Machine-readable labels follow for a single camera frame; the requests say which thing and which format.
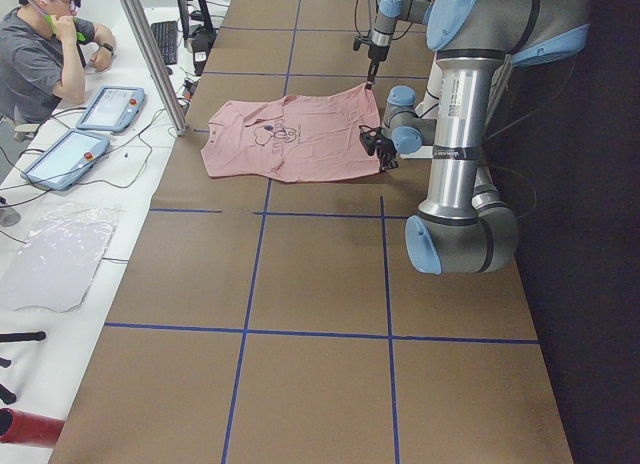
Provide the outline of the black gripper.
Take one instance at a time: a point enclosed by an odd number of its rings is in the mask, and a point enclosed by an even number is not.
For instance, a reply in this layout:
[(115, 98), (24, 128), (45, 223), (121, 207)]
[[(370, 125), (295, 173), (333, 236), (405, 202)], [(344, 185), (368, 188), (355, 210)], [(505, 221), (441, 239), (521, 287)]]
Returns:
[(381, 127), (359, 126), (359, 140), (369, 156), (375, 156), (379, 161), (381, 173), (398, 168), (397, 150), (393, 141), (387, 138)]
[(369, 31), (367, 35), (356, 35), (354, 37), (353, 50), (358, 51), (361, 46), (368, 47), (368, 59), (370, 61), (365, 89), (371, 90), (378, 73), (379, 65), (387, 59), (391, 44), (391, 35), (379, 31)]

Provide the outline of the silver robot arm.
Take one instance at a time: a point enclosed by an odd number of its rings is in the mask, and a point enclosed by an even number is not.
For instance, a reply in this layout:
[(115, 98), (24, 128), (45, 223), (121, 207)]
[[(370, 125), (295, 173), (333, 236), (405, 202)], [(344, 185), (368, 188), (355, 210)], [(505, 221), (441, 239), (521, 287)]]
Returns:
[(437, 115), (414, 91), (394, 87), (380, 127), (361, 134), (382, 169), (399, 154), (432, 150), (429, 186), (405, 225), (409, 259), (422, 273), (481, 273), (505, 266), (518, 244), (516, 217), (481, 168), (489, 112), (501, 95), (496, 72), (579, 53), (589, 30), (590, 0), (380, 0), (366, 45), (375, 76), (399, 22), (420, 23), (440, 86)]
[(366, 34), (356, 32), (353, 50), (368, 48), (369, 67), (365, 88), (371, 90), (380, 67), (389, 54), (399, 22), (425, 25), (433, 0), (379, 0), (374, 23)]

